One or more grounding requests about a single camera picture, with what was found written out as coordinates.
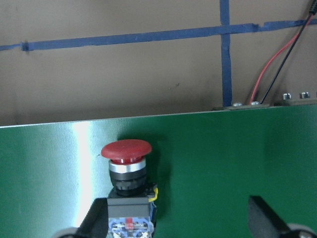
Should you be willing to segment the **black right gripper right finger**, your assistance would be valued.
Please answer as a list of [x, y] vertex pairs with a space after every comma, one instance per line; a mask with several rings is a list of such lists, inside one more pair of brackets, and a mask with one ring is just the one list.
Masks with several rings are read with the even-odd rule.
[[248, 200], [248, 228], [253, 238], [315, 238], [309, 227], [285, 223], [261, 196]]

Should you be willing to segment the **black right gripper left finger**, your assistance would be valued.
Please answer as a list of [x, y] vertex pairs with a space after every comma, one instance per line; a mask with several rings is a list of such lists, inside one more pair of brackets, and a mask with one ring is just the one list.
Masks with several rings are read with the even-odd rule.
[[107, 198], [96, 198], [78, 228], [55, 233], [55, 238], [106, 238], [108, 235]]

